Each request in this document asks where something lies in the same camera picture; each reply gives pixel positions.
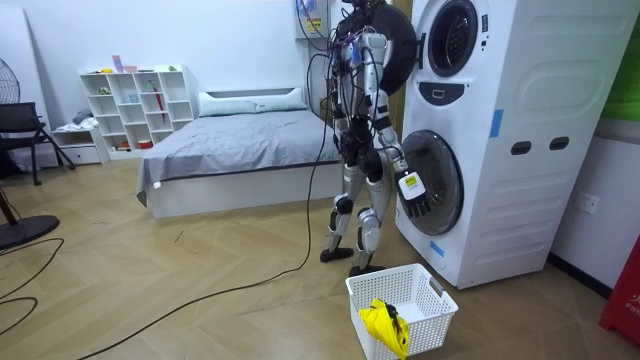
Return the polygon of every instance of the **plastic basket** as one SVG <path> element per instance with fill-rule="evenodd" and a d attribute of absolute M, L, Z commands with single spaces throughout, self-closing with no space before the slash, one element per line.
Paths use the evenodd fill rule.
<path fill-rule="evenodd" d="M 420 264 L 360 275 L 346 280 L 351 321 L 367 360 L 393 360 L 397 356 L 374 339 L 358 315 L 375 298 L 392 304 L 409 325 L 409 352 L 415 355 L 444 343 L 451 318 L 458 305 Z"/>

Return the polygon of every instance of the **washing machine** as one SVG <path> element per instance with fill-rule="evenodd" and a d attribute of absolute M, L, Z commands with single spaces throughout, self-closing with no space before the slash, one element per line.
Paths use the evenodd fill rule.
<path fill-rule="evenodd" d="M 458 288 L 541 270 L 637 0 L 415 0 L 403 147 L 432 211 L 396 224 Z"/>

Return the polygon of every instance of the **black chair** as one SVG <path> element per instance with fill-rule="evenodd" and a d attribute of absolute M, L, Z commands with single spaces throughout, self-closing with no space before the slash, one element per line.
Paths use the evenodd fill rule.
<path fill-rule="evenodd" d="M 0 150 L 9 151 L 21 148 L 31 148 L 31 166 L 33 168 L 33 184 L 42 185 L 38 180 L 38 167 L 36 165 L 36 145 L 50 143 L 56 151 L 58 164 L 62 164 L 60 155 L 69 163 L 69 169 L 76 166 L 71 159 L 60 149 L 58 144 L 44 130 L 46 126 L 40 122 L 41 116 L 36 113 L 35 103 L 1 104 L 0 105 L 0 133 L 16 134 L 33 132 L 33 136 L 19 138 L 0 137 Z"/>

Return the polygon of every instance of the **yellow clothing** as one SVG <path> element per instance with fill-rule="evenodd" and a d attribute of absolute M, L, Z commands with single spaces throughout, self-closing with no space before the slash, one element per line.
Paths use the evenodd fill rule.
<path fill-rule="evenodd" d="M 360 309 L 358 314 L 371 336 L 380 340 L 401 360 L 405 360 L 409 349 L 409 326 L 403 318 L 397 316 L 395 308 L 390 308 L 391 314 L 384 301 L 373 299 L 371 308 Z"/>

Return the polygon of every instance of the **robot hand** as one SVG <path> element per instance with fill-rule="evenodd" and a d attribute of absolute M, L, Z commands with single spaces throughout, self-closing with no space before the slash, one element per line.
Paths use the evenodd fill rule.
<path fill-rule="evenodd" d="M 427 202 L 427 190 L 418 173 L 411 169 L 396 173 L 395 183 L 400 200 L 410 218 L 424 216 L 431 211 L 431 207 Z"/>

